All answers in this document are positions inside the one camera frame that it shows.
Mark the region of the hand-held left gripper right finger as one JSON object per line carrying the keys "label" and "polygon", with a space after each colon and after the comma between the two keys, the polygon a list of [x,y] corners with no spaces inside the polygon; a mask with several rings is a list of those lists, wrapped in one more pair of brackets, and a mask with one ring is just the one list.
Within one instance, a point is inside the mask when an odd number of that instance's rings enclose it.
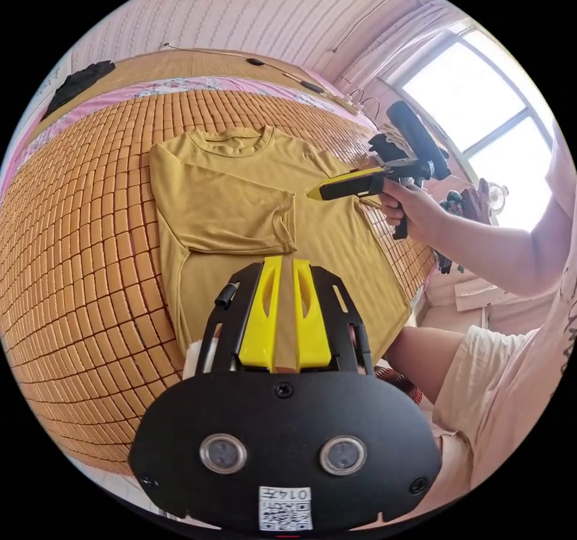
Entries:
{"label": "hand-held left gripper right finger", "polygon": [[292,261],[296,366],[337,368],[331,318],[339,312],[335,275],[308,260]]}

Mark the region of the person's left hand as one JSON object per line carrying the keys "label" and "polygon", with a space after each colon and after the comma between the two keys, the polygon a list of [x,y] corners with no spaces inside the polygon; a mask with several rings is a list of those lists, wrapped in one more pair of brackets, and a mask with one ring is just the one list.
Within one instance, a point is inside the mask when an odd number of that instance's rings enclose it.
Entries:
{"label": "person's left hand", "polygon": [[[201,359],[201,372],[210,372],[212,370],[213,361],[216,354],[216,348],[218,345],[219,335],[220,335],[221,325],[216,326],[216,330],[213,333],[212,340],[210,342],[209,350],[206,357]],[[197,370],[198,361],[200,358],[201,347],[203,341],[201,339],[189,344],[186,352],[185,364],[182,370],[182,380],[194,377]]]}

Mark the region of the person's right hand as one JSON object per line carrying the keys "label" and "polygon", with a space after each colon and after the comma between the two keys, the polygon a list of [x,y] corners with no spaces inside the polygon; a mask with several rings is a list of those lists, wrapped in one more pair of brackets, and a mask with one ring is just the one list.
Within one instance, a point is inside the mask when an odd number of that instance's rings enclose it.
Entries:
{"label": "person's right hand", "polygon": [[425,190],[414,185],[404,187],[385,179],[379,199],[390,226],[407,221],[408,236],[430,247],[440,241],[453,219]]}

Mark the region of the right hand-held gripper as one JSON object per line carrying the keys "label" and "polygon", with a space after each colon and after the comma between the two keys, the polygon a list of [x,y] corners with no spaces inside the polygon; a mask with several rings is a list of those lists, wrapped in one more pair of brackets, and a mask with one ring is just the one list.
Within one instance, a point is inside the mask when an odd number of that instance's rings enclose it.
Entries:
{"label": "right hand-held gripper", "polygon": [[[423,189],[424,181],[430,179],[442,181],[451,174],[444,152],[438,148],[435,141],[427,133],[412,148],[415,157],[386,155],[384,146],[391,146],[392,143],[387,140],[385,134],[374,136],[370,139],[369,144],[370,150],[382,159],[383,162],[380,165],[369,169],[355,169],[328,178],[310,189],[307,192],[307,197],[315,201],[333,201],[356,196],[367,198],[371,203],[378,202],[380,205],[379,195],[382,193],[385,179],[392,180],[404,187],[414,185]],[[395,237],[409,237],[407,221],[402,220],[400,226],[394,228]],[[444,236],[451,236],[451,222],[442,233],[440,240]]]}

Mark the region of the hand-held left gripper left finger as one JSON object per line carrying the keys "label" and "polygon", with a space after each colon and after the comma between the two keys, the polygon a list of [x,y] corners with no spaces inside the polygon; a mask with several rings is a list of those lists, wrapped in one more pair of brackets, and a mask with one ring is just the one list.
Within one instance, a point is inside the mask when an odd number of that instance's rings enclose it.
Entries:
{"label": "hand-held left gripper left finger", "polygon": [[269,256],[262,264],[240,344],[244,367],[273,367],[281,270],[281,256]]}

